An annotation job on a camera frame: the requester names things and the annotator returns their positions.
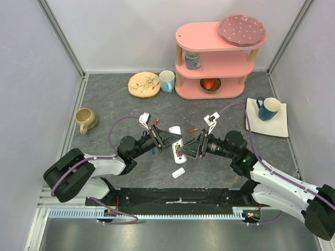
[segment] decorative plate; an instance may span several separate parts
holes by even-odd
[[[219,32],[227,43],[239,47],[253,46],[266,34],[261,22],[244,15],[230,16],[222,20]]]
[[[139,72],[131,77],[128,83],[130,94],[140,98],[152,97],[160,89],[159,77],[152,72]]]

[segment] pink plate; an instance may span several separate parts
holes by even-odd
[[[219,32],[227,43],[239,47],[257,44],[266,33],[261,22],[244,15],[230,16],[222,20]]]

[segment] white napkin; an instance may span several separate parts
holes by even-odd
[[[268,121],[261,120],[258,117],[258,111],[256,99],[247,98],[247,114],[252,132],[288,138],[286,103],[282,103],[281,110]],[[245,121],[245,128],[249,130],[247,120]]]

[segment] bowl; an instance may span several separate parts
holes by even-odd
[[[212,78],[212,79],[214,79],[214,82],[215,82],[215,84],[217,85],[217,86],[216,86],[215,88],[213,88],[213,89],[206,89],[206,88],[204,87],[204,80],[205,80],[205,78],[200,79],[200,86],[201,86],[202,90],[203,90],[205,93],[212,94],[212,93],[216,92],[216,91],[220,88],[220,86],[221,86],[221,80],[220,80],[219,78]]]

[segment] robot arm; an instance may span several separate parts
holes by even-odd
[[[50,188],[63,179],[54,191],[60,202],[67,202],[76,196],[102,199],[114,189],[106,179],[100,179],[102,176],[125,175],[137,165],[135,158],[155,147],[161,152],[182,139],[180,134],[160,130],[155,125],[148,126],[149,120],[148,113],[140,117],[139,122],[146,131],[139,140],[132,136],[123,137],[117,147],[117,157],[94,156],[71,149],[44,173],[43,179]],[[76,164],[79,166],[63,177]]]
[[[203,129],[196,140],[177,151],[192,158],[203,158],[210,153],[232,159],[230,167],[238,175],[249,179],[244,189],[256,202],[296,217],[322,239],[333,237],[335,211],[313,193],[334,205],[335,190],[328,185],[318,188],[279,171],[266,161],[260,162],[247,149],[247,142],[240,132],[229,131],[225,139],[220,140]]]
[[[217,118],[218,113],[204,118],[210,132]],[[155,125],[148,126],[148,113],[139,120],[145,133],[139,140],[132,136],[123,137],[117,147],[118,156],[93,156],[72,149],[45,172],[43,178],[50,188],[59,183],[54,195],[60,202],[76,196],[108,197],[114,188],[102,176],[127,174],[136,166],[134,159],[138,156],[154,147],[162,151],[182,138],[180,134],[160,130]],[[197,139],[186,143],[177,152],[191,158],[203,158],[209,153],[231,159],[233,171],[249,179],[241,188],[246,194],[243,200],[267,204],[291,214],[322,239],[333,237],[335,190],[327,185],[316,187],[277,170],[247,149],[247,142],[240,132],[230,131],[221,140],[203,129]],[[69,168],[73,171],[65,175]]]

